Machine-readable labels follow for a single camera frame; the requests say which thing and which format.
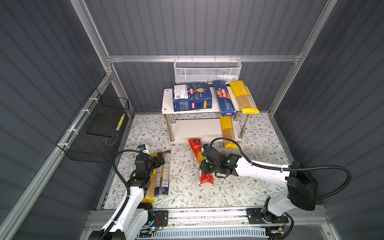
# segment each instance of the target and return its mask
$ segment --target corrugated gray wall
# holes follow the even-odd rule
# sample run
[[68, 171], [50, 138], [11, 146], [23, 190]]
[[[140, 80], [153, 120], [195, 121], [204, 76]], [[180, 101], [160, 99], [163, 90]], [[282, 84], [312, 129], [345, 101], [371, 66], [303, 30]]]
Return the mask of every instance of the corrugated gray wall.
[[[105, 72], [69, 1], [1, 1], [0, 39], [2, 222]], [[64, 159], [15, 239], [77, 237], [108, 170]]]
[[[325, 0], [87, 0], [110, 55], [293, 55]], [[171, 63], [115, 63], [135, 112], [159, 112], [174, 84]], [[290, 63], [243, 63], [260, 110], [268, 110]]]
[[[268, 110], [292, 63], [242, 63], [245, 81], [259, 110]], [[161, 112], [163, 92], [175, 84], [173, 63], [114, 63], [136, 113]]]
[[[323, 204], [342, 239], [384, 225], [384, 1], [339, 0], [275, 114], [296, 161], [337, 164], [350, 185]], [[318, 171], [319, 194], [345, 179]]]
[[297, 54], [324, 0], [87, 0], [110, 55]]

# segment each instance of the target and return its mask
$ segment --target black wire basket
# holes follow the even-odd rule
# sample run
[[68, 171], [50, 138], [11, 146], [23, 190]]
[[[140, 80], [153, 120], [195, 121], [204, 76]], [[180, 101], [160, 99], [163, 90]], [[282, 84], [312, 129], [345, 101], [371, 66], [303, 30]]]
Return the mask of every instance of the black wire basket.
[[[129, 122], [128, 110], [128, 99], [99, 94], [88, 109], [81, 110], [74, 127], [69, 129], [68, 124], [56, 145], [74, 161], [111, 162]], [[68, 131], [67, 140], [60, 142]]]

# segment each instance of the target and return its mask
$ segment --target barilla box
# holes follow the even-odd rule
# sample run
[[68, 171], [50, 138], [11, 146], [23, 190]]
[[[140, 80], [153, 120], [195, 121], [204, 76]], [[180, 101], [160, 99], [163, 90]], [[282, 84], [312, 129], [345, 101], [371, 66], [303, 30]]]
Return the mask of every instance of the barilla box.
[[231, 96], [228, 93], [228, 88], [224, 81], [213, 81], [217, 101], [220, 106], [222, 116], [234, 116], [236, 114]]
[[208, 83], [172, 85], [172, 95], [175, 112], [212, 108], [212, 94]]

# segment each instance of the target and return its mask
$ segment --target wire basket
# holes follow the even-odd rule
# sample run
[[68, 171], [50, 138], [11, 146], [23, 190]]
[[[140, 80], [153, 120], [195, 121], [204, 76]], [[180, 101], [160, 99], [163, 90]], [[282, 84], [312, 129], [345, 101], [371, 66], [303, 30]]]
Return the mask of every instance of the wire basket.
[[[86, 110], [81, 110], [82, 116], [75, 127], [65, 130], [62, 136], [70, 131], [65, 142], [57, 142], [56, 145], [65, 152], [69, 159], [74, 161], [108, 163], [112, 161], [122, 141], [126, 126], [129, 121], [128, 99], [106, 95], [98, 95]], [[121, 117], [124, 119], [119, 130], [115, 130], [113, 136], [105, 137], [87, 133], [87, 129], [98, 114]]]
[[239, 58], [230, 58], [228, 61], [183, 61], [175, 58], [173, 63], [176, 83], [212, 83], [215, 79], [235, 82], [239, 80], [241, 66]]

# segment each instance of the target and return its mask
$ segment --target white shelf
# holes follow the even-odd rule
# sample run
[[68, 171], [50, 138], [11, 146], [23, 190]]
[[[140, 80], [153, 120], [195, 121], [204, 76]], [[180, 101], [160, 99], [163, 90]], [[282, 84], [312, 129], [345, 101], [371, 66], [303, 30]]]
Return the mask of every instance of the white shelf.
[[[235, 141], [242, 141], [239, 139], [240, 126], [238, 121], [233, 121], [233, 131], [235, 135]], [[175, 139], [170, 143], [188, 143], [188, 139], [200, 138], [203, 143], [210, 143], [217, 137], [222, 137], [221, 123], [219, 118], [215, 119], [188, 119], [188, 120], [176, 120], [175, 123], [170, 123], [172, 135]]]
[[[231, 87], [227, 86], [227, 89], [228, 89], [229, 95], [231, 96], [231, 100], [232, 100], [233, 106], [235, 107], [235, 110], [240, 111], [241, 108], [236, 101], [235, 95], [233, 94]], [[164, 89], [163, 104], [162, 104], [162, 108], [161, 108], [161, 113], [162, 114], [220, 113], [221, 111], [220, 111], [220, 107], [219, 107], [219, 104], [217, 101], [215, 88], [210, 87], [210, 90], [212, 93], [212, 108], [175, 112], [173, 109], [172, 88]]]

